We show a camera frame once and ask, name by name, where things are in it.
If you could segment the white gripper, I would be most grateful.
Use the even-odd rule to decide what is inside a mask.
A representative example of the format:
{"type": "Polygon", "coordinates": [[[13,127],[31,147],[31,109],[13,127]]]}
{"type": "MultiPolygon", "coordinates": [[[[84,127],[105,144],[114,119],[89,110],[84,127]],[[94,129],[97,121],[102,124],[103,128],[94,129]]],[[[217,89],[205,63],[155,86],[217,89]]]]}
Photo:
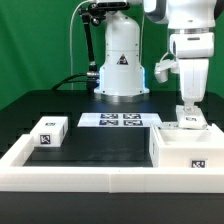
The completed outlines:
{"type": "Polygon", "coordinates": [[[178,64],[184,111],[193,113],[194,103],[204,98],[214,33],[172,34],[169,47],[178,64]]]}

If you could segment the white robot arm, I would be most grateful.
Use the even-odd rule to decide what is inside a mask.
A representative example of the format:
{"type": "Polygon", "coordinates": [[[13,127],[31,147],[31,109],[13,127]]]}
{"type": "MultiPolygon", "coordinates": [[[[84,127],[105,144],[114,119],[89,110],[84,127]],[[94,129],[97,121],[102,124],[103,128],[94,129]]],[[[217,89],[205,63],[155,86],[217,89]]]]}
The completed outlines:
{"type": "Polygon", "coordinates": [[[217,0],[96,0],[106,11],[105,62],[100,68],[100,96],[120,98],[147,94],[144,69],[140,64],[140,28],[122,10],[143,5],[144,15],[169,30],[168,52],[155,66],[158,81],[165,82],[170,71],[180,75],[185,114],[197,111],[195,104],[205,93],[209,58],[214,54],[215,7],[217,0]]]}

